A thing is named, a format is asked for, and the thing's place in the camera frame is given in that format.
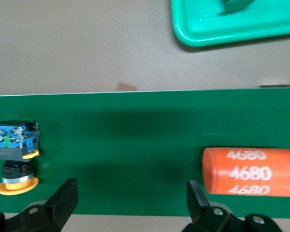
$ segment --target black clamp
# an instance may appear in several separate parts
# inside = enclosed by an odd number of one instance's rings
[[[67,179],[44,205],[33,205],[7,220],[0,213],[0,232],[59,232],[77,202],[77,181]]]
[[[269,217],[260,214],[238,219],[220,207],[212,207],[195,180],[188,181],[187,206],[192,223],[183,232],[282,232]]]

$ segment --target orange cylinder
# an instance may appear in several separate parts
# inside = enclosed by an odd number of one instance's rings
[[[212,194],[290,197],[290,150],[208,147],[203,179]]]

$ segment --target metal screw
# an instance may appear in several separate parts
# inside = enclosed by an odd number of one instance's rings
[[[258,224],[264,224],[265,223],[265,221],[259,216],[253,216],[252,219],[253,219],[254,222],[256,222]]]
[[[216,214],[218,216],[221,216],[221,215],[223,215],[223,211],[221,209],[219,209],[219,208],[215,208],[214,209],[214,214]]]
[[[30,210],[28,211],[28,213],[29,213],[29,214],[34,214],[34,213],[36,213],[38,210],[39,210],[39,209],[35,207],[35,208],[30,209]]]

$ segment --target white printed number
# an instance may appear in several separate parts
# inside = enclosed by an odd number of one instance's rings
[[[230,151],[227,154],[228,158],[232,159],[238,159],[238,160],[265,160],[266,159],[266,154],[263,151],[241,151],[239,150],[238,152]]]
[[[245,166],[241,170],[238,166],[231,172],[230,177],[234,177],[236,180],[270,180],[272,178],[272,171],[269,167],[257,167],[252,166],[248,169]]]
[[[248,185],[243,186],[240,188],[238,185],[234,186],[234,188],[230,189],[228,192],[233,193],[233,194],[259,194],[259,195],[265,195],[269,193],[271,188],[269,186],[257,186],[253,185],[248,187]]]

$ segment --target silver metal ring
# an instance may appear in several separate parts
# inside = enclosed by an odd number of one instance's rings
[[[21,178],[15,178],[15,179],[5,179],[2,178],[3,183],[5,184],[16,184],[16,183],[21,183],[29,180],[31,177],[33,177],[33,173],[23,176]]]

